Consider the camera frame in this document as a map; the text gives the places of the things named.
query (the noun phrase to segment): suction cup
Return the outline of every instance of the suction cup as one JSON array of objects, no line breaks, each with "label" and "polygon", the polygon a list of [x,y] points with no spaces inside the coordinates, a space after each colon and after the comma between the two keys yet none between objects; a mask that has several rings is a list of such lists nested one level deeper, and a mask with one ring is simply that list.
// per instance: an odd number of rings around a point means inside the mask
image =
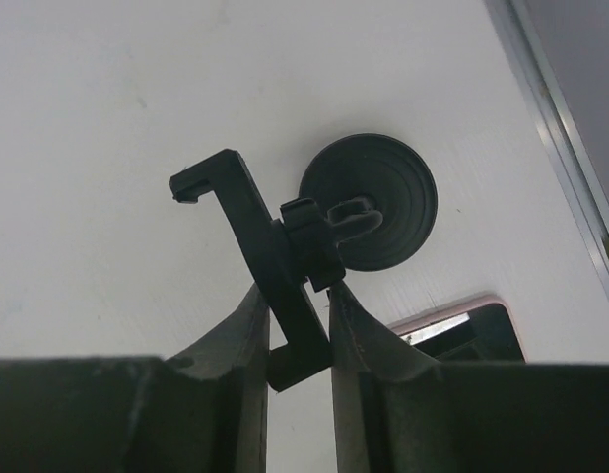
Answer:
[{"label": "suction cup", "polygon": [[421,157],[376,134],[349,136],[322,150],[304,173],[300,197],[314,199],[323,213],[361,197],[382,214],[371,233],[339,244],[344,265],[356,271],[387,269],[412,256],[429,236],[438,207]]}]

